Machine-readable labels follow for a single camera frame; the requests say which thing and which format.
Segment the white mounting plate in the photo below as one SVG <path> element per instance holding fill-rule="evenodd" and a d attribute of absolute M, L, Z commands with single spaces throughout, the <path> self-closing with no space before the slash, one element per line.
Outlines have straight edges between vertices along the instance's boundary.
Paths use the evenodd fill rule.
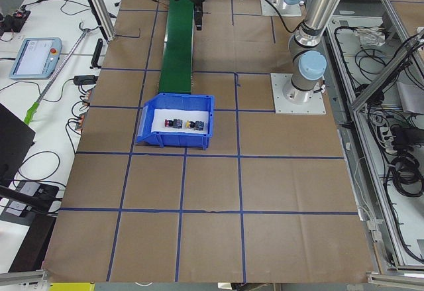
<path fill-rule="evenodd" d="M 308 103 L 297 105 L 283 95 L 284 84 L 292 78 L 292 74 L 271 74 L 272 95 L 277 114 L 325 115 L 325 106 L 321 93 L 314 93 Z"/>
<path fill-rule="evenodd" d="M 262 16 L 278 16 L 277 12 L 273 10 L 267 2 L 260 0 L 260 6 L 262 8 Z M 278 9 L 283 17 L 300 17 L 302 12 L 299 4 L 296 5 L 285 5 L 283 9 Z"/>

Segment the blue bin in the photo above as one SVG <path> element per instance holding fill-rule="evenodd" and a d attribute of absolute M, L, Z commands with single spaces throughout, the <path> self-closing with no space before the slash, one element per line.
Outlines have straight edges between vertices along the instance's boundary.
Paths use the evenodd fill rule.
<path fill-rule="evenodd" d="M 205 150 L 213 134 L 213 95 L 190 95 L 160 93 L 144 104 L 138 128 L 136 143 L 142 141 L 151 145 L 201 147 Z M 182 132 L 152 132 L 155 109 L 175 109 L 184 111 L 207 111 L 209 124 L 204 134 Z"/>

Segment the green handle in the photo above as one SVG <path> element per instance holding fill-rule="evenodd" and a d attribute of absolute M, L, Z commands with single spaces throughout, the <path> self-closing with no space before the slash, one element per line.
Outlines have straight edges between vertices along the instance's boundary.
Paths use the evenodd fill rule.
<path fill-rule="evenodd" d="M 28 111 L 26 112 L 26 117 L 24 119 L 24 122 L 26 125 L 29 125 L 29 123 L 32 121 L 32 118 L 34 117 L 34 114 L 37 112 L 39 105 L 40 104 L 38 102 L 34 102 L 32 107 L 30 107 Z"/>

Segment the green conveyor belt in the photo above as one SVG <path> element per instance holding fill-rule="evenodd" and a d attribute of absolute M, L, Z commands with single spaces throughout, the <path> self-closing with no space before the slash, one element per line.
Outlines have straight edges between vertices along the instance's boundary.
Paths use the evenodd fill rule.
<path fill-rule="evenodd" d="M 191 93 L 193 3 L 170 0 L 159 93 Z"/>

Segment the tablet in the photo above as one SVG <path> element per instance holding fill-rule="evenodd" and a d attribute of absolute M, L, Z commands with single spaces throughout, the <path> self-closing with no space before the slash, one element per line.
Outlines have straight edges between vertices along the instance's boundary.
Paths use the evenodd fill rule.
<path fill-rule="evenodd" d="M 59 61 L 60 38 L 26 38 L 18 52 L 11 79 L 46 79 Z"/>

